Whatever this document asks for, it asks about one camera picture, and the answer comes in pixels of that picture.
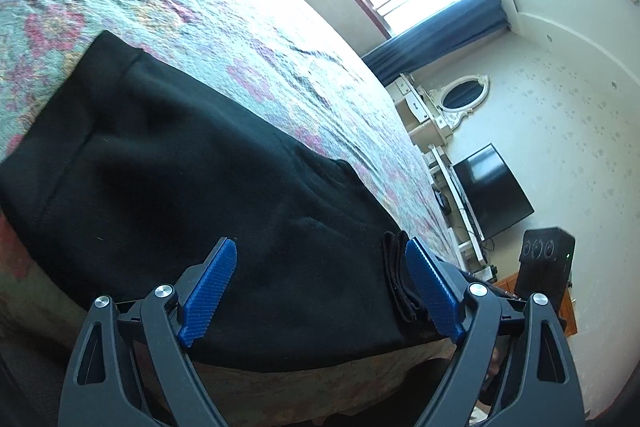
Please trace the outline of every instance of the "silver screw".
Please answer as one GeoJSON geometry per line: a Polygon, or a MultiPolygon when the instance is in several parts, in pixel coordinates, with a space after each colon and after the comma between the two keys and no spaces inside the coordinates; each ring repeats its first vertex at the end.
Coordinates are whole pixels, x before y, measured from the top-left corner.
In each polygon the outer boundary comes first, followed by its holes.
{"type": "Polygon", "coordinates": [[[469,291],[476,297],[484,297],[489,292],[484,284],[480,284],[478,282],[474,282],[471,286],[469,286],[469,291]]]}
{"type": "Polygon", "coordinates": [[[95,299],[94,304],[96,308],[104,308],[107,304],[109,304],[109,298],[107,295],[102,295],[95,299]]]}
{"type": "Polygon", "coordinates": [[[161,284],[158,286],[158,288],[156,288],[156,290],[154,291],[154,293],[156,294],[156,297],[166,297],[171,295],[174,292],[174,289],[171,288],[171,286],[169,286],[168,284],[161,284]]]}
{"type": "Polygon", "coordinates": [[[546,306],[547,304],[549,304],[549,299],[547,299],[546,295],[542,293],[534,293],[533,302],[539,304],[540,306],[546,306]]]}

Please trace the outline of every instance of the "tv stand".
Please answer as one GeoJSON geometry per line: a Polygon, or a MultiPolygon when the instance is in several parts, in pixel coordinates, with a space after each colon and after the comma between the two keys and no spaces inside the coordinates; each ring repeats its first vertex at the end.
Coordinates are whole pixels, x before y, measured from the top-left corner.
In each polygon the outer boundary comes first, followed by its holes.
{"type": "Polygon", "coordinates": [[[458,261],[463,269],[471,270],[468,261],[474,260],[484,267],[487,264],[478,240],[479,234],[472,224],[472,218],[466,211],[462,195],[453,180],[450,168],[451,161],[440,146],[431,146],[430,152],[422,155],[429,168],[431,186],[442,190],[449,198],[451,214],[446,217],[450,238],[457,247],[458,261]]]}

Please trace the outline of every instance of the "orange wooden cabinet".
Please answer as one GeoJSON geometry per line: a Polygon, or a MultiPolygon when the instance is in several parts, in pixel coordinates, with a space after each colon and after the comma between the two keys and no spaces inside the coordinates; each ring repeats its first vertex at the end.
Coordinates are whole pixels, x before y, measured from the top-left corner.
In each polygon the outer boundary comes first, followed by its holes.
{"type": "MultiPolygon", "coordinates": [[[[498,286],[498,288],[505,290],[506,292],[515,294],[517,280],[518,274],[514,273],[512,276],[507,277],[506,279],[499,280],[497,283],[495,283],[495,286],[498,286]]],[[[562,298],[562,303],[560,304],[559,315],[564,318],[564,320],[566,320],[566,330],[564,330],[564,336],[570,337],[571,335],[575,335],[578,332],[578,326],[575,322],[574,305],[571,302],[569,290],[566,290],[564,292],[564,297],[562,298]]]]}

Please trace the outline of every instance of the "white mirror frame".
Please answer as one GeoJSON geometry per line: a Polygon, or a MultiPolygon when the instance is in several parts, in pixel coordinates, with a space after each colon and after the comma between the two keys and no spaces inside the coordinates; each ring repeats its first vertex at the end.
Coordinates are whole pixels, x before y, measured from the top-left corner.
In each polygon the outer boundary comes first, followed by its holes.
{"type": "Polygon", "coordinates": [[[441,111],[443,118],[447,121],[451,130],[458,127],[465,116],[468,116],[469,113],[473,112],[475,107],[478,107],[478,105],[484,102],[484,99],[488,94],[489,76],[486,74],[468,74],[467,76],[462,76],[461,78],[454,80],[452,83],[447,84],[447,86],[441,87],[440,89],[431,89],[429,91],[431,100],[433,100],[433,103],[441,111]],[[464,84],[465,82],[469,82],[470,80],[475,80],[482,86],[482,92],[473,102],[456,109],[450,109],[442,105],[443,100],[454,87],[464,84]]]}

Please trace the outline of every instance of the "tv screen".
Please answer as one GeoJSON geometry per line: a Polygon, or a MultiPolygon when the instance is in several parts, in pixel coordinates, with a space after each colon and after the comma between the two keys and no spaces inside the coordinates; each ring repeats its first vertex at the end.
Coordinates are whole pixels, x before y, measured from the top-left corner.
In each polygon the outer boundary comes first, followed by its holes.
{"type": "Polygon", "coordinates": [[[453,166],[482,239],[533,213],[524,191],[493,145],[453,166]]]}

